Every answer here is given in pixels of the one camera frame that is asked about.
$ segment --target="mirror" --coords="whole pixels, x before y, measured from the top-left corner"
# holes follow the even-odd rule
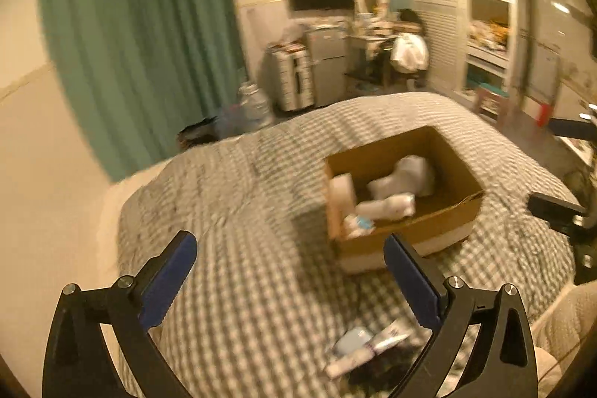
[[[358,14],[369,15],[371,22],[382,21],[387,16],[387,0],[356,0]]]

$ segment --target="stool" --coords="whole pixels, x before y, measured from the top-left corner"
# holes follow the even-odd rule
[[[488,83],[481,83],[477,87],[477,98],[475,100],[475,106],[473,107],[474,113],[479,114],[481,112],[483,100],[486,98],[493,100],[498,104],[496,127],[499,131],[501,131],[504,127],[504,123],[510,110],[510,100],[508,98],[508,94],[505,91],[500,90],[495,86],[491,86]]]

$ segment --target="gray checkered bedspread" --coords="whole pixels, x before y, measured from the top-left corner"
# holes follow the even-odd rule
[[[193,397],[363,396],[322,369],[347,327],[417,327],[387,273],[346,277],[326,239],[326,156],[434,125],[487,191],[471,236],[431,258],[444,275],[497,289],[512,282],[537,319],[573,273],[560,234],[525,214],[530,191],[571,192],[494,128],[440,95],[359,98],[177,157],[127,201],[119,266],[135,274],[180,229],[195,267],[155,339]],[[414,347],[425,335],[415,333]],[[453,370],[462,368],[473,335]],[[125,370],[125,384],[136,384]]]

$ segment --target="open cardboard box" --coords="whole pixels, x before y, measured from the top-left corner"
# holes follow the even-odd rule
[[[367,183],[389,175],[398,160],[411,154],[425,157],[434,167],[435,192],[428,197],[417,197],[414,216],[401,221],[375,221],[375,230],[370,235],[347,238],[345,215],[329,198],[329,181],[350,173],[357,202],[371,200]],[[328,235],[347,273],[384,268],[383,243],[391,233],[404,236],[421,255],[453,245],[471,233],[481,208],[483,188],[479,181],[432,126],[333,154],[325,159],[324,171]]]

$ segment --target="plastic water bottle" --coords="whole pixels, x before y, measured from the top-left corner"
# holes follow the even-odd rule
[[[241,95],[241,109],[247,132],[258,131],[273,125],[274,113],[269,98],[255,83],[245,81],[241,84],[238,92]]]

